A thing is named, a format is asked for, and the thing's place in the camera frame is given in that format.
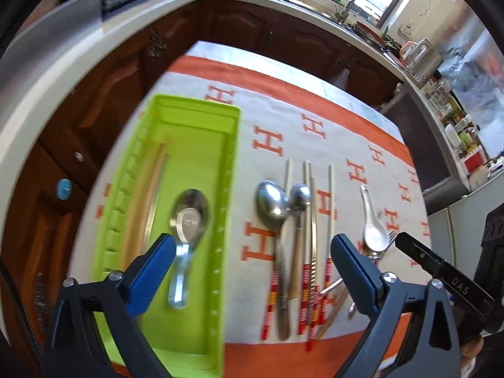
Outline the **white ceramic soup spoon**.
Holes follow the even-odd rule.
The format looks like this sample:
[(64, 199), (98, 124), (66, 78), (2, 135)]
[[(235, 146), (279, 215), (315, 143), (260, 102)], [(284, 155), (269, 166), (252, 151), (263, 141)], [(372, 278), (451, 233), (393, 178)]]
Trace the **white ceramic soup spoon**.
[(366, 184), (361, 184), (360, 195), (364, 206), (365, 223), (363, 230), (363, 242), (368, 250), (382, 253), (390, 245), (389, 233), (375, 213), (371, 195)]

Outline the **steel soup spoon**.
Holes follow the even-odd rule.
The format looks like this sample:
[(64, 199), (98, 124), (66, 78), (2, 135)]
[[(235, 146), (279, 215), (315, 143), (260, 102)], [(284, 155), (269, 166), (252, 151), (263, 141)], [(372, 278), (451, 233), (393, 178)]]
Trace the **steel soup spoon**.
[(187, 306), (189, 274), (195, 250), (209, 224), (209, 204), (198, 189), (186, 189), (176, 200), (170, 226), (176, 242), (176, 258), (169, 283), (168, 304), (175, 310)]

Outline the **green plastic utensil tray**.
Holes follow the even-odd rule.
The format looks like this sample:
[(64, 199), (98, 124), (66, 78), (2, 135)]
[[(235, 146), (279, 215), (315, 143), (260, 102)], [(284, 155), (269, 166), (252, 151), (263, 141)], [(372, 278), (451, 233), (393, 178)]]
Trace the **green plastic utensil tray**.
[(209, 204), (209, 224), (192, 258), (187, 306), (168, 304), (173, 265), (138, 326), (176, 377), (219, 377), (224, 369), (226, 248), (240, 111), (232, 105), (157, 94), (122, 154), (94, 254), (95, 280), (124, 270), (163, 234), (186, 189)]

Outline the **orange beige H-pattern cloth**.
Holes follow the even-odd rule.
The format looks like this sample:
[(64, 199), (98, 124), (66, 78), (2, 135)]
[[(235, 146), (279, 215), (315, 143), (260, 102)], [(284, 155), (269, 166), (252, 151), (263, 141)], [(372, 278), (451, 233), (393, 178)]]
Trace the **orange beige H-pattern cloth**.
[[(235, 66), (250, 60), (253, 70), (259, 69), (264, 57), (227, 46), (216, 46), (209, 54), (194, 48), (190, 54)], [(343, 90), (271, 61), (274, 77), (301, 88), (313, 85), (323, 98), (341, 100), (372, 121), (386, 119)], [(211, 86), (208, 79), (165, 72), (134, 110), (102, 167), (79, 225), (68, 270), (78, 282), (105, 278), (92, 276), (98, 230), (122, 154), (151, 98), (162, 94), (211, 101)], [(333, 166), (331, 238), (343, 233), (362, 247), (365, 215), (360, 186), (366, 184), (374, 211), (388, 230), (408, 232), (429, 244), (431, 232), (414, 162), (406, 164), (390, 154), (371, 160), (365, 155), (364, 138), (322, 117), (316, 118), (320, 131), (308, 133), (303, 129), (308, 112), (253, 90), (235, 87), (229, 102), (213, 102), (240, 111), (226, 248), (224, 369), (219, 377), (332, 377), (356, 346), (368, 319), (349, 318), (350, 298), (337, 290), (329, 298), (325, 324), (316, 326), (313, 350), (307, 351), (308, 326), (298, 335), (301, 290), (297, 298), (289, 298), (295, 236), (291, 188), (304, 183), (303, 162), (308, 160), (319, 191), (319, 236), (324, 237), (327, 216), (320, 199), (329, 191), (328, 169)], [(302, 244), (301, 230), (300, 282)]]

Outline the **white electric kettle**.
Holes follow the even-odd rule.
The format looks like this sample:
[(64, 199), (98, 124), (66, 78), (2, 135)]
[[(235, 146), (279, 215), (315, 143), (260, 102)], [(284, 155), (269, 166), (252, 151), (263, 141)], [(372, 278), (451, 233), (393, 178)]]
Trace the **white electric kettle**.
[(406, 64), (406, 75), (422, 88), (443, 63), (442, 56), (427, 38), (408, 41), (400, 49), (400, 59)]

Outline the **stainless steel counter panel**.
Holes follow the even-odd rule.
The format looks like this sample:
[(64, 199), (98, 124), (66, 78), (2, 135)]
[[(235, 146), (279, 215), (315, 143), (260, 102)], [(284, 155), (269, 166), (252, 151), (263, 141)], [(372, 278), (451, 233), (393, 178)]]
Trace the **stainless steel counter panel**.
[(56, 59), (102, 23), (102, 0), (69, 0), (32, 23), (1, 58), (1, 125)]

